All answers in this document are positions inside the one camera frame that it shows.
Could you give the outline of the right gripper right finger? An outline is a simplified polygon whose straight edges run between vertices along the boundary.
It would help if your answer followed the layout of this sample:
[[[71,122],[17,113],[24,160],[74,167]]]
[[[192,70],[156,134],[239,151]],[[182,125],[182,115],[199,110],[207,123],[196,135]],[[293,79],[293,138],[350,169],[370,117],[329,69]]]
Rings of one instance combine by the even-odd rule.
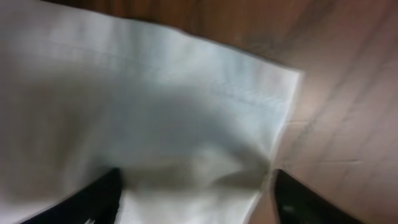
[[[280,224],[363,224],[282,169],[274,171],[272,196]]]

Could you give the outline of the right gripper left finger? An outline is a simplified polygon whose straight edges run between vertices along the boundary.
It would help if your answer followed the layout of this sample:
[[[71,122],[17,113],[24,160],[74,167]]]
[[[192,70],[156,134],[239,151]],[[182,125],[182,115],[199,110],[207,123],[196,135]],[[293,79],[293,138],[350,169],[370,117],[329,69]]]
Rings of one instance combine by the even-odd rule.
[[[88,221],[114,224],[121,194],[121,171],[114,168],[71,197],[22,224],[77,224]]]

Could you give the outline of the white t-shirt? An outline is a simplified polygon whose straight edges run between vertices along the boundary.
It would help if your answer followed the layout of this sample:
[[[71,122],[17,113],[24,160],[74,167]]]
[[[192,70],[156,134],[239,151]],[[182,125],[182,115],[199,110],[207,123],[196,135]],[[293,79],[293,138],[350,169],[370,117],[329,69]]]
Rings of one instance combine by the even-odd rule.
[[[247,223],[302,74],[177,30],[1,2],[1,222],[112,167],[120,223]]]

